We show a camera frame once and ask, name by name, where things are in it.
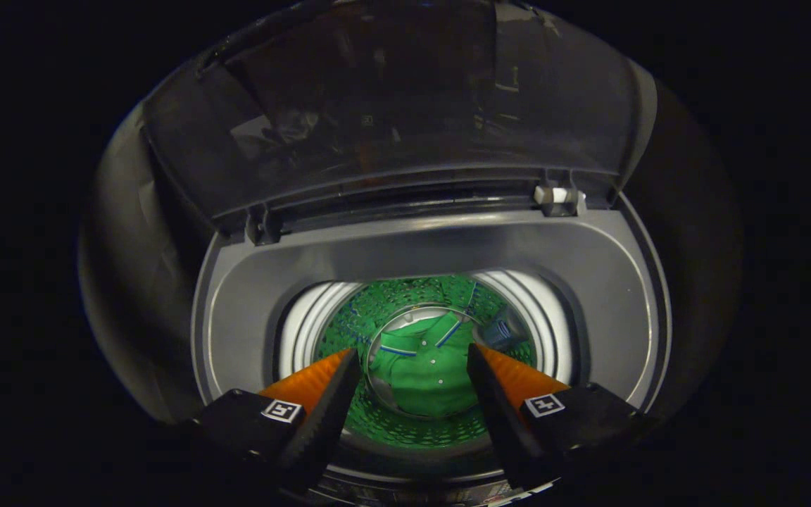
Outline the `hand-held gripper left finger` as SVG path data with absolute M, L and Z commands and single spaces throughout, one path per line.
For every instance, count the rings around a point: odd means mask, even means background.
M 242 493 L 305 493 L 332 461 L 362 372 L 344 349 L 259 392 L 230 389 L 190 418 L 191 450 Z

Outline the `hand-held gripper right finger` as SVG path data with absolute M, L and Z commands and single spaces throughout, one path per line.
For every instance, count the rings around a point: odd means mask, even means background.
M 569 386 L 482 344 L 469 345 L 466 370 L 514 488 L 599 472 L 660 424 L 598 383 Z

